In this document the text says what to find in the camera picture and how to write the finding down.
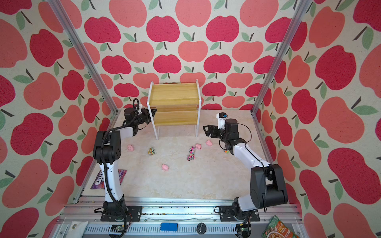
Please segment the pink toy pig front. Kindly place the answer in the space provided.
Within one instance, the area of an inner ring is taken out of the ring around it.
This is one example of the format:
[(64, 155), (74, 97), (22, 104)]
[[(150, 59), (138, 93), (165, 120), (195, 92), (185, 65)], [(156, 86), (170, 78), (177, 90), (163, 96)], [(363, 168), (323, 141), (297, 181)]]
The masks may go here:
[(169, 170), (169, 166), (166, 165), (166, 164), (162, 164), (162, 170), (168, 171)]

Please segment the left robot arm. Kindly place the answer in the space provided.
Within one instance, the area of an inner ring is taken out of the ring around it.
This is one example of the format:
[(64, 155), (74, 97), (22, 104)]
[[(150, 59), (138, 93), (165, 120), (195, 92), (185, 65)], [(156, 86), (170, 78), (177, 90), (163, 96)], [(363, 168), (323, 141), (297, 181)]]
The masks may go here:
[(125, 109), (125, 120), (119, 127), (107, 131), (98, 131), (93, 148), (93, 158), (100, 165), (105, 187), (104, 214), (111, 216), (127, 215), (128, 208), (122, 192), (118, 160), (122, 154), (123, 138), (137, 135), (141, 124), (153, 122), (157, 109), (146, 109), (140, 106), (137, 98), (133, 106)]

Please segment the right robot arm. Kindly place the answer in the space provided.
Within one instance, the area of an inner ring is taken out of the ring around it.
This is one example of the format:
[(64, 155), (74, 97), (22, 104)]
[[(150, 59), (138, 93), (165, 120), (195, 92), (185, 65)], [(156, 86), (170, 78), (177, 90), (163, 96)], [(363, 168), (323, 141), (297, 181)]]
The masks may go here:
[(236, 197), (232, 203), (233, 216), (238, 221), (248, 220), (251, 213), (259, 209), (288, 203), (288, 193), (283, 170), (278, 164), (270, 164), (256, 154), (248, 142), (239, 135), (236, 119), (229, 119), (225, 113), (216, 115), (218, 125), (202, 127), (205, 135), (218, 138), (229, 151), (251, 172), (250, 191), (245, 196)]

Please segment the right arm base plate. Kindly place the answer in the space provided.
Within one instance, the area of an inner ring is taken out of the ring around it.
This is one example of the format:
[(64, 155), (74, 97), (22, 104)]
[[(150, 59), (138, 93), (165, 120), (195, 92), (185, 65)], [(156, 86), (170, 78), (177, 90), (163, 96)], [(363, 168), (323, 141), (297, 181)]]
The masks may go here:
[(259, 222), (257, 210), (241, 211), (238, 205), (218, 206), (215, 212), (220, 216), (221, 222)]

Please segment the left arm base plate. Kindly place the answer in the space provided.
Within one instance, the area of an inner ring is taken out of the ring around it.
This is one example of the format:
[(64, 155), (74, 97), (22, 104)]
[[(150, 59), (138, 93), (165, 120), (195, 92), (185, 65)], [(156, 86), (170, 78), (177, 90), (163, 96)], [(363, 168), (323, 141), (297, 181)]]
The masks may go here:
[(102, 222), (123, 222), (125, 217), (128, 222), (139, 222), (142, 215), (142, 206), (127, 206), (121, 212), (114, 204), (108, 204), (106, 211), (102, 212), (100, 220)]

